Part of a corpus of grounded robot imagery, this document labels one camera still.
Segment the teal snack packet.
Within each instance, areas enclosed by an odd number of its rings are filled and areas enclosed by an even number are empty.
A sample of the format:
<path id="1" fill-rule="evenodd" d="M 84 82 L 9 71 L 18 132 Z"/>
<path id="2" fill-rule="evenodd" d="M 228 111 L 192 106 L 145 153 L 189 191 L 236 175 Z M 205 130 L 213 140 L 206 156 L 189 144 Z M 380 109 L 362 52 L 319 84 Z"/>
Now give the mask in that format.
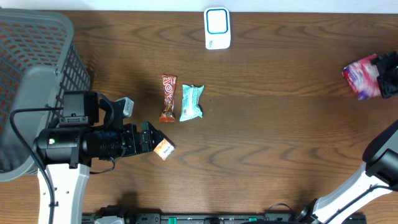
<path id="1" fill-rule="evenodd" d="M 205 86 L 197 87 L 194 85 L 182 85 L 182 112 L 180 122 L 188 121 L 196 117 L 203 117 L 203 112 L 199 105 L 199 100 Z"/>

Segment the orange brown candy bar wrapper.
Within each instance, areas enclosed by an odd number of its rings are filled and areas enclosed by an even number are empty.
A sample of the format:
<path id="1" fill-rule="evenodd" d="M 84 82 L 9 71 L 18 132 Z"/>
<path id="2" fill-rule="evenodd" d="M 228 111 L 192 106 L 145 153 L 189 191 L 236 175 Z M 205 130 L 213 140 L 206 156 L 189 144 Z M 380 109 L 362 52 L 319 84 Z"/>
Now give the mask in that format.
<path id="1" fill-rule="evenodd" d="M 174 94 L 176 89 L 177 76 L 162 75 L 164 88 L 164 108 L 161 112 L 160 122 L 175 122 L 174 115 Z"/>

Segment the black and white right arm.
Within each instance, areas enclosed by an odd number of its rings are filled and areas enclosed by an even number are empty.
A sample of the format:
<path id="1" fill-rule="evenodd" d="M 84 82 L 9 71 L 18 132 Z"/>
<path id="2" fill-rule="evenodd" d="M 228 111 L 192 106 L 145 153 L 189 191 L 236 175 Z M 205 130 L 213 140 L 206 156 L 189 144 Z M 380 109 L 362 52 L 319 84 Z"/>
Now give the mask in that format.
<path id="1" fill-rule="evenodd" d="M 372 54 L 343 71 L 360 100 L 397 94 L 397 52 Z M 361 167 L 332 193 L 315 199 L 296 217 L 299 223 L 343 223 L 372 200 L 397 191 L 397 123 L 392 123 L 365 149 Z"/>

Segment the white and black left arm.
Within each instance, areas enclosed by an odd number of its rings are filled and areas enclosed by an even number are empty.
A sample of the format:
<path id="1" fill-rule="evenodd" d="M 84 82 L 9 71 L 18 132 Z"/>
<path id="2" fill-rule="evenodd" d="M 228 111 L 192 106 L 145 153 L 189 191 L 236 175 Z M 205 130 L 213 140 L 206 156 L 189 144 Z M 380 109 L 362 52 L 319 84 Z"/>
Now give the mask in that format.
<path id="1" fill-rule="evenodd" d="M 81 223 L 83 199 L 91 161 L 155 152 L 166 159 L 174 143 L 149 122 L 141 129 L 124 124 L 132 115 L 134 103 L 127 97 L 109 101 L 92 91 L 68 91 L 64 95 L 63 116 L 54 128 L 40 132 L 34 149 L 44 163 L 39 174 L 39 222 Z"/>

